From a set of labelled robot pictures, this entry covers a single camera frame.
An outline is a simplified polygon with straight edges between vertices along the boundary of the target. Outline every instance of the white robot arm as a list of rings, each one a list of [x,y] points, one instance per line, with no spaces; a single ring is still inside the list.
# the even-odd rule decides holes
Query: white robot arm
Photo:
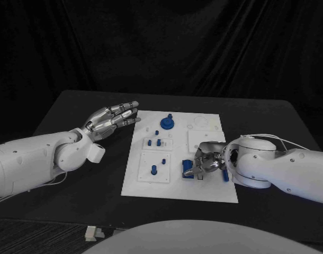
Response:
[[[229,144],[200,143],[196,165],[186,176],[229,170],[233,183],[252,188],[274,184],[288,194],[323,203],[323,152],[280,152],[269,141],[242,136]]]
[[[82,128],[0,145],[0,197],[19,194],[81,167],[88,159],[99,163],[105,149],[94,142],[107,138],[118,127],[140,121],[125,119],[138,103],[104,107],[88,118]]]

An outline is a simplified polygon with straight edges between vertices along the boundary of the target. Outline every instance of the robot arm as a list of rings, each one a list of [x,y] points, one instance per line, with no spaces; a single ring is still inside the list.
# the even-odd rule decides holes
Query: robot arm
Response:
[[[269,141],[242,137],[228,145],[202,143],[196,162],[210,153],[213,159],[184,172],[186,176],[209,172],[213,161],[215,169],[231,171],[233,183],[252,188],[269,188],[274,184],[288,194],[323,203],[323,152],[304,149],[278,152]]]
[[[99,163],[105,149],[94,142],[107,138],[118,127],[140,121],[125,119],[138,103],[104,107],[88,118],[82,128],[0,145],[0,197],[22,193],[76,170],[88,159]]]

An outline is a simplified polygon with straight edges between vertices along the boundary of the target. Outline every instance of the table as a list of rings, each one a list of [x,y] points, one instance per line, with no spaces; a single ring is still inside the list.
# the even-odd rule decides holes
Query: table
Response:
[[[34,135],[81,127],[99,108],[130,101],[140,102],[140,110],[219,114],[228,142],[241,134],[268,133],[320,150],[293,105],[287,101],[261,99],[66,90]],[[99,164],[88,161],[69,172],[62,184],[37,188],[3,201],[0,219],[101,228],[133,228],[164,220],[209,220],[249,226],[295,241],[323,241],[323,204],[284,193],[275,186],[252,189],[236,185],[238,204],[121,196],[133,131],[134,126],[118,129],[99,142],[107,148]]]

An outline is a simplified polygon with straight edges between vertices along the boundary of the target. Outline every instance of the blue object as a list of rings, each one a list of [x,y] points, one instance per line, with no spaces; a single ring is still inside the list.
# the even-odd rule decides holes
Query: blue object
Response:
[[[153,175],[157,174],[157,167],[156,167],[156,165],[151,166],[151,174],[153,174]]]
[[[228,177],[228,170],[226,169],[222,169],[222,176],[223,176],[223,181],[228,182],[229,177]]]
[[[174,120],[173,120],[173,115],[169,114],[167,118],[161,120],[161,127],[163,129],[169,130],[174,127]]]
[[[195,178],[195,175],[184,176],[184,171],[193,167],[193,162],[190,160],[183,160],[183,178]]]

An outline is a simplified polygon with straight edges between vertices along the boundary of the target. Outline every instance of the white panel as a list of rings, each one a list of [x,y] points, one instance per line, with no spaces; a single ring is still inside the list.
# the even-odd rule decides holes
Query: white panel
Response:
[[[164,130],[160,126],[160,121],[169,114],[173,114],[174,127],[170,130]],[[219,115],[140,110],[137,117],[141,118],[141,121],[135,123],[134,127],[121,195],[238,203],[235,185],[232,181],[223,182],[220,170],[205,174],[203,180],[197,180],[196,176],[193,179],[182,177],[183,160],[195,160],[195,153],[189,152],[187,132],[189,130],[219,132],[215,134],[216,137],[225,137]],[[138,180],[141,154],[147,152],[166,154],[164,151],[144,149],[144,142],[145,140],[148,142],[148,139],[156,141],[157,139],[173,140],[173,150],[169,151],[171,161],[170,182],[167,184],[151,181],[141,182]]]
[[[161,145],[157,146],[157,140],[151,138],[144,138],[144,150],[158,150],[158,151],[173,151],[173,140],[160,139]]]
[[[187,131],[189,152],[196,153],[199,144],[207,141],[226,142],[222,131]]]
[[[170,182],[170,161],[169,153],[143,152],[140,156],[138,181],[153,183]],[[157,174],[151,174],[151,166],[157,167]]]

